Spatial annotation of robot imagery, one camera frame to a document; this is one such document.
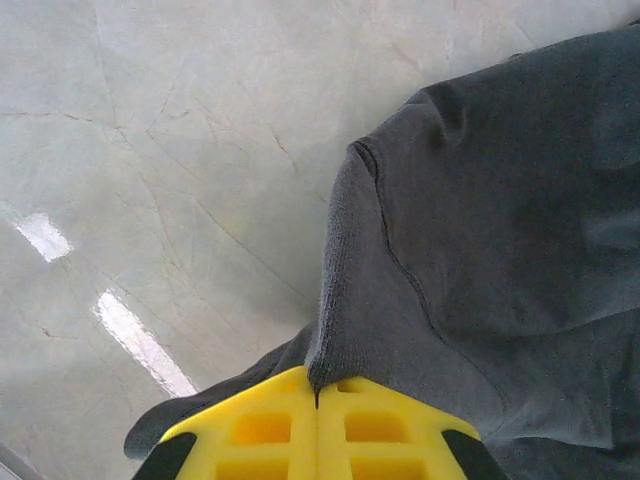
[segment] glossy floor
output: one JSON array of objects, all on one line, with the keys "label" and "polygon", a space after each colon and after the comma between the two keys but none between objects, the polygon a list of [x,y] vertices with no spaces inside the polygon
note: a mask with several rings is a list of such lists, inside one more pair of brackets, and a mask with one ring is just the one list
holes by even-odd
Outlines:
[{"label": "glossy floor", "polygon": [[128,478],[141,413],[314,318],[349,141],[421,86],[639,7],[4,0],[2,460]]}]

